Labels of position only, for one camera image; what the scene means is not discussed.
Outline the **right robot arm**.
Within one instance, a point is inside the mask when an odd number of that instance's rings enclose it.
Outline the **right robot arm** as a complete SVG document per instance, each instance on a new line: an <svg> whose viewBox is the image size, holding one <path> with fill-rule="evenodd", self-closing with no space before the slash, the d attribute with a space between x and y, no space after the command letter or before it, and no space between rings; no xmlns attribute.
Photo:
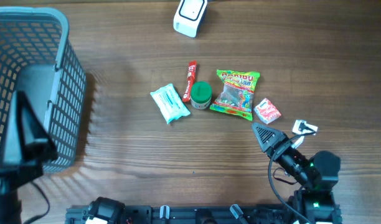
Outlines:
<svg viewBox="0 0 381 224"><path fill-rule="evenodd" d="M283 223L342 223L341 210L332 192L339 181L341 158L330 151L319 151L306 158L297 148L306 136L317 134L318 127L297 119L293 125L293 137L267 125L253 123L252 131L261 151L270 159L268 181L273 193L283 204ZM284 200L274 181L273 164L279 165L285 175L293 177L300 188L288 200Z"/></svg>

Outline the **red stick packet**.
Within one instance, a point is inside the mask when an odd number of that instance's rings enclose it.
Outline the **red stick packet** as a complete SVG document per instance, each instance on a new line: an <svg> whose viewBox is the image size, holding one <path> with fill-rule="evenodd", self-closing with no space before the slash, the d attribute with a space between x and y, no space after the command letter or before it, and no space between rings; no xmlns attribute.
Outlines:
<svg viewBox="0 0 381 224"><path fill-rule="evenodd" d="M184 103L187 103L191 99L191 88L194 84L195 81L195 71L197 68L197 61L191 61L188 66L188 71L187 71L187 86L186 90L184 92L184 95L182 97L182 101Z"/></svg>

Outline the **small red white packet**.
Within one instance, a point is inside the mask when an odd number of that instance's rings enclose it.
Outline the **small red white packet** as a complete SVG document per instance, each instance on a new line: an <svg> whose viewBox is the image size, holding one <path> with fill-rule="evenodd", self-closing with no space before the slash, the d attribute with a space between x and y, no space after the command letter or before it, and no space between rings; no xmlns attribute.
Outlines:
<svg viewBox="0 0 381 224"><path fill-rule="evenodd" d="M265 124L270 124L281 116L281 113L276 106L267 98L264 98L258 105L256 105L254 111L259 119Z"/></svg>

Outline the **green lid jar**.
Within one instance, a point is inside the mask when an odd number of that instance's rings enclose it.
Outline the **green lid jar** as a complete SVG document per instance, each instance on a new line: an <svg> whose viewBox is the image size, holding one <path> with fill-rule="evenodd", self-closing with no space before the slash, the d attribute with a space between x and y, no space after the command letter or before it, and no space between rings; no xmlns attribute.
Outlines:
<svg viewBox="0 0 381 224"><path fill-rule="evenodd" d="M204 110L210 105L212 88L207 82L195 82L190 93L191 105L198 110Z"/></svg>

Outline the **teal tissue pack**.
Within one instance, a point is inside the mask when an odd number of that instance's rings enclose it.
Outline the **teal tissue pack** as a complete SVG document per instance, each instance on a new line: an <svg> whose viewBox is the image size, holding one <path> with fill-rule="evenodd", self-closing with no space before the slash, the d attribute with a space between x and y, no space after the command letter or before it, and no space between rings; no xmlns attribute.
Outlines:
<svg viewBox="0 0 381 224"><path fill-rule="evenodd" d="M172 83L151 92L150 95L159 107L167 124L191 114Z"/></svg>

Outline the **green Haribo gummy bag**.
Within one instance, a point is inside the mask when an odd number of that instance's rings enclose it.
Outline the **green Haribo gummy bag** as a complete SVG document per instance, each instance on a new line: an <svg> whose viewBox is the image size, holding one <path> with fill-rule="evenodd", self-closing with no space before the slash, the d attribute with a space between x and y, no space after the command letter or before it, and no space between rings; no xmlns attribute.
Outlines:
<svg viewBox="0 0 381 224"><path fill-rule="evenodd" d="M210 105L210 109L252 121L253 97L260 73L217 70L217 76L223 83L223 91Z"/></svg>

